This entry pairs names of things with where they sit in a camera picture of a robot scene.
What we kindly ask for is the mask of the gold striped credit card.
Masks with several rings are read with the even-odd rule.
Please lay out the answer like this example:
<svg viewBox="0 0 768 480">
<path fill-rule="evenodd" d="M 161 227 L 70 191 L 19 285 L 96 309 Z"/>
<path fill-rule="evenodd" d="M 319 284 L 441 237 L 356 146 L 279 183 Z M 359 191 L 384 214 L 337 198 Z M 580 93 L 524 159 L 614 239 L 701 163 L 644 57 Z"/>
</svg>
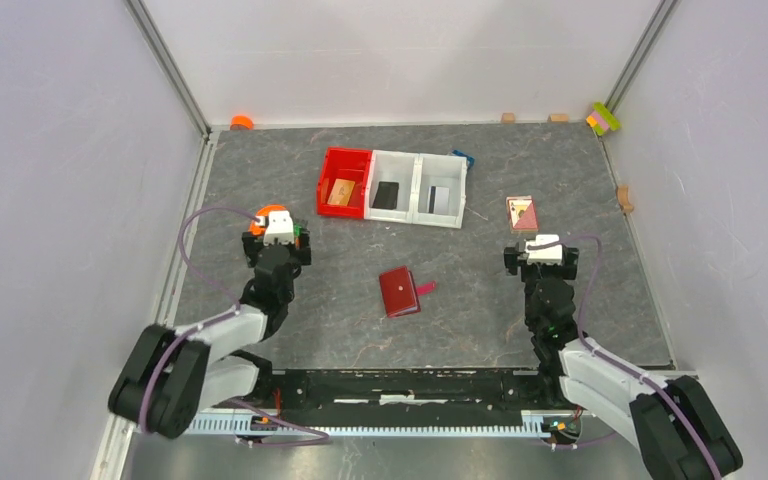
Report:
<svg viewBox="0 0 768 480">
<path fill-rule="evenodd" d="M 348 206 L 355 187 L 355 182 L 349 179 L 335 179 L 326 198 L 329 206 Z"/>
</svg>

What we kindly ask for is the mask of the red card holder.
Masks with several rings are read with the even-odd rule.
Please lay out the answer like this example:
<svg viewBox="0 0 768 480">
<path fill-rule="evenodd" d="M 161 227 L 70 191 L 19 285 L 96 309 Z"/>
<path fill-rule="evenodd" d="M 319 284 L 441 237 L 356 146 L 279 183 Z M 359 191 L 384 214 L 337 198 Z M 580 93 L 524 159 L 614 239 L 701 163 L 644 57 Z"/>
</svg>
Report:
<svg viewBox="0 0 768 480">
<path fill-rule="evenodd" d="M 437 282 L 417 284 L 413 273 L 401 266 L 378 276 L 381 298 L 388 318 L 396 318 L 421 311 L 422 296 L 434 292 Z"/>
</svg>

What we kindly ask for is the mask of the black credit card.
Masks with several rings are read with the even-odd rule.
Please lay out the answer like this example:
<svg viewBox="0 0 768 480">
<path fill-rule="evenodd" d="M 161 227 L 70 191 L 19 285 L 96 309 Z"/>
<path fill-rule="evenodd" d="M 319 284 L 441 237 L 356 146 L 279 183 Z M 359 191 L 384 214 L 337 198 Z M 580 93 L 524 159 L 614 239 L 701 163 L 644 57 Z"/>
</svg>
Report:
<svg viewBox="0 0 768 480">
<path fill-rule="evenodd" d="M 380 181 L 371 207 L 381 210 L 395 210 L 398 206 L 400 184 L 393 181 Z"/>
</svg>

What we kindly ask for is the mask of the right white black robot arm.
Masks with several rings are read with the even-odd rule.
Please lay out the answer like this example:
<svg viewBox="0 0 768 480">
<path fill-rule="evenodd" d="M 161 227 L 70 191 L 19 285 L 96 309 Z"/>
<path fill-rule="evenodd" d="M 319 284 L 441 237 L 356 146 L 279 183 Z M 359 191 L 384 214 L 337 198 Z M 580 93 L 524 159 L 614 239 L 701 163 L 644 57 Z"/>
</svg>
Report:
<svg viewBox="0 0 768 480">
<path fill-rule="evenodd" d="M 584 331 L 585 300 L 571 284 L 578 257 L 556 235 L 503 251 L 508 273 L 523 283 L 540 400 L 593 413 L 636 448 L 654 479 L 722 479 L 740 470 L 742 452 L 697 378 L 645 370 Z"/>
</svg>

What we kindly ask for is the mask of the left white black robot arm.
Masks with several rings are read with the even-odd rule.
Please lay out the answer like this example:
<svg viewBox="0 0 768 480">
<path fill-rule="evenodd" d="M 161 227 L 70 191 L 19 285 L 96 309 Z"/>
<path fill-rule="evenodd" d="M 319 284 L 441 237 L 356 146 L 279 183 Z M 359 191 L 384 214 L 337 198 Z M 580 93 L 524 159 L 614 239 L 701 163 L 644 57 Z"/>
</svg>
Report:
<svg viewBox="0 0 768 480">
<path fill-rule="evenodd" d="M 234 397 L 266 405 L 274 394 L 271 363 L 244 349 L 277 332 L 295 298 L 294 281 L 311 263 L 308 229 L 292 232 L 285 239 L 243 233 L 253 276 L 224 312 L 177 328 L 146 327 L 112 387 L 108 411 L 145 433 L 175 439 L 199 412 Z"/>
</svg>

